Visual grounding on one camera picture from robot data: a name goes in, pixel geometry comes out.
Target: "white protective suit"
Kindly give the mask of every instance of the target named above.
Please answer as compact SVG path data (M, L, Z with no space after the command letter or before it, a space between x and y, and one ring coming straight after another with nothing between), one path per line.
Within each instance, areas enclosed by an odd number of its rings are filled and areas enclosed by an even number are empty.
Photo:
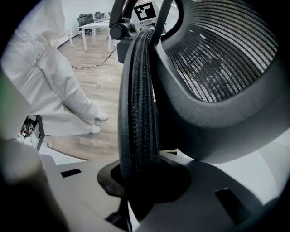
M41 115L46 135L91 132L97 108L82 91L69 61L52 45L65 36L60 0L43 0L15 30L1 59L2 68Z

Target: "striped mesh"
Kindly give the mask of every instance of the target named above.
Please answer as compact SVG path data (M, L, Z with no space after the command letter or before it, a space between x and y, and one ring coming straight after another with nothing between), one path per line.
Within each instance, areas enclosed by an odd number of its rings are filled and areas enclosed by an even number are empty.
M220 102L254 83L278 49L260 15L240 0L182 2L184 22L174 35L179 39L164 49L190 91Z

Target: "wall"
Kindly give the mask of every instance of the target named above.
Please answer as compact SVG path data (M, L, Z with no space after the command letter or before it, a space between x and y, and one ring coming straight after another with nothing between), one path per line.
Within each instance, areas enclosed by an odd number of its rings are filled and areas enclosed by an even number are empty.
M66 29L72 29L72 36L79 33L78 17L80 14L95 14L96 11L105 13L109 17L108 12L111 12L115 0L61 0L63 14L65 17ZM61 45L68 40L68 36L57 41L56 46Z

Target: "shoe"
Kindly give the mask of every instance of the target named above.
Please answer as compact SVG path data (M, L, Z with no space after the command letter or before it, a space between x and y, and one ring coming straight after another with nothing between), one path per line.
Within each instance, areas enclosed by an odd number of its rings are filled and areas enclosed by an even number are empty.
M93 133L93 134L99 134L100 131L101 131L100 127L96 126L95 124L92 125L92 127L91 127L91 133Z
M101 121L104 121L108 119L108 115L106 113L98 112L96 118L100 119Z

